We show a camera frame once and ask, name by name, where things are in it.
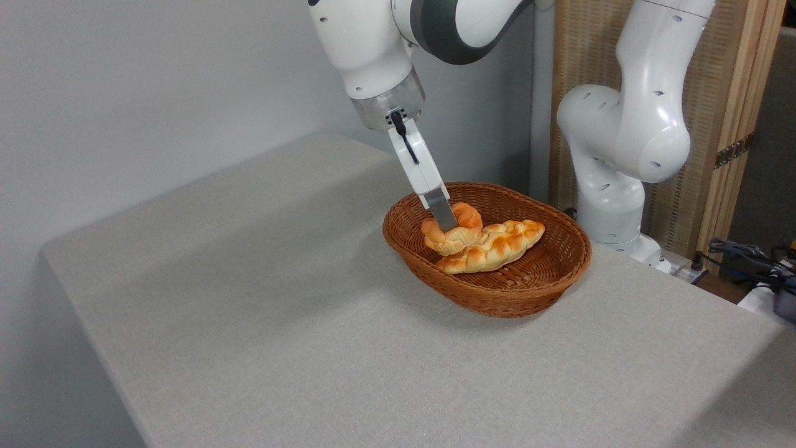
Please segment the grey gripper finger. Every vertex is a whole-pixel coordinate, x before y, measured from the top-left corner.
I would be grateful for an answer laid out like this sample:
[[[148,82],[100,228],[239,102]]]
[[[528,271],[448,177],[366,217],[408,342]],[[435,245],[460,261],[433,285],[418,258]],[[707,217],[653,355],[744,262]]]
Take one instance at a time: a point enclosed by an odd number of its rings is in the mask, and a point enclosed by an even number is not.
[[[427,210],[430,210],[442,232],[448,232],[458,226],[449,199],[446,188],[436,188],[424,195]]]

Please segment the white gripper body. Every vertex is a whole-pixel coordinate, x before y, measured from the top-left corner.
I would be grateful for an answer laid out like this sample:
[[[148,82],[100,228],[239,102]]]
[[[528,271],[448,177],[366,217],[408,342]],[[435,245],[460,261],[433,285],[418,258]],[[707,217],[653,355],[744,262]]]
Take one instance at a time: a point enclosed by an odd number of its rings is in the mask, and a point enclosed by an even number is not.
[[[421,204],[427,209],[424,195],[436,188],[446,188],[428,145],[420,133],[415,119],[389,118],[387,123],[391,125],[387,133],[401,167],[410,186],[420,198]]]

